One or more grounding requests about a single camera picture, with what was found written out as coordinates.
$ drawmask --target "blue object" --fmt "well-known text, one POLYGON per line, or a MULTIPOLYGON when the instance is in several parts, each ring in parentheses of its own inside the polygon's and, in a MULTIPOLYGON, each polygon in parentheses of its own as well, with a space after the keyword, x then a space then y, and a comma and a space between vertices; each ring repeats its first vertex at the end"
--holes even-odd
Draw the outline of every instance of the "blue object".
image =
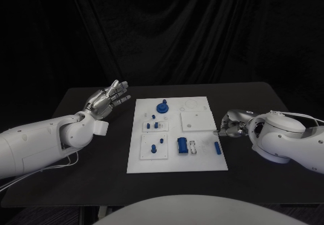
POLYGON ((155 145, 154 145, 154 144, 151 145, 151 152, 152 152, 152 153, 155 153, 155 152, 157 152, 157 147, 155 147, 155 145))
POLYGON ((157 112, 165 113, 167 111, 168 111, 168 106, 167 106, 167 100, 164 99, 163 102, 157 105, 157 112))
POLYGON ((214 147, 216 147, 216 153, 217 153, 217 155, 220 155, 222 154, 222 151, 220 151, 220 147, 219 147, 217 142, 214 142, 214 147))
POLYGON ((187 139, 180 137, 177 139, 178 153, 187 153, 187 139))

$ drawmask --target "white board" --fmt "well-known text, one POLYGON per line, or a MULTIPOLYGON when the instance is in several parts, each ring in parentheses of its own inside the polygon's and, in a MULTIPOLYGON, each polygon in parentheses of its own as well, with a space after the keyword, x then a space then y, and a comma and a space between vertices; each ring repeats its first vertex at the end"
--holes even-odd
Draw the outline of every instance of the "white board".
MULTIPOLYGON (((224 154, 217 136, 213 135, 211 130, 216 130, 213 117, 204 118, 204 123, 211 126, 209 131, 183 131, 181 112, 197 112, 199 115, 211 115, 207 98, 206 97, 173 97, 173 98, 148 98, 137 99, 129 156, 127 173, 164 173, 164 172, 188 172, 188 171, 219 171, 227 170, 224 161, 224 154), (157 112, 157 104, 167 100, 167 113, 157 112), (145 132, 145 124, 155 122, 167 122, 168 131, 145 132), (142 135, 167 134, 167 158, 144 159, 141 160, 141 136, 142 135), (187 139, 187 154, 178 154, 177 138, 187 139), (194 141, 196 154, 190 151, 190 141, 194 141), (217 155, 214 142, 219 142, 222 154, 217 155)), ((145 147, 145 154, 150 153, 150 147, 145 147)))

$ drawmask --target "table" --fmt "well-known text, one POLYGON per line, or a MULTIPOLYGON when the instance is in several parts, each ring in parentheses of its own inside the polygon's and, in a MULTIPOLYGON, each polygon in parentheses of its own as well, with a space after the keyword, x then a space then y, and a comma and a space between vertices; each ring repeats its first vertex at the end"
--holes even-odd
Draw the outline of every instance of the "table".
MULTIPOLYGON (((53 117, 75 114, 98 88, 72 88, 53 117)), ((105 121, 106 136, 93 136, 79 151, 76 165, 36 173, 14 184, 3 207, 129 205, 165 195, 213 195, 249 203, 322 203, 324 175, 292 160, 276 164, 250 149, 247 137, 222 137, 229 171, 127 174, 137 98, 207 96, 216 125, 229 109, 256 113, 286 111, 271 86, 262 82, 129 87, 131 99, 105 121)))

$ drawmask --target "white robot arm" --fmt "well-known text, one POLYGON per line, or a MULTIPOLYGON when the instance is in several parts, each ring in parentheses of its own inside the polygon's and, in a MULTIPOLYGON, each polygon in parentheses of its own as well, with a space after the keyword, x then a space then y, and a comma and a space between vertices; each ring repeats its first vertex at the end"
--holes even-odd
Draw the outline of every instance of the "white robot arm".
POLYGON ((75 115, 19 126, 0 134, 0 179, 44 168, 79 151, 93 134, 106 135, 108 123, 99 120, 129 99, 125 96, 118 100, 127 87, 127 82, 115 80, 108 88, 93 93, 75 115))
POLYGON ((250 111, 229 110, 214 134, 249 136, 252 149, 269 161, 288 163, 292 158, 307 169, 324 173, 324 126, 307 129, 298 120, 283 114, 318 120, 288 112, 271 111, 258 115, 250 111))

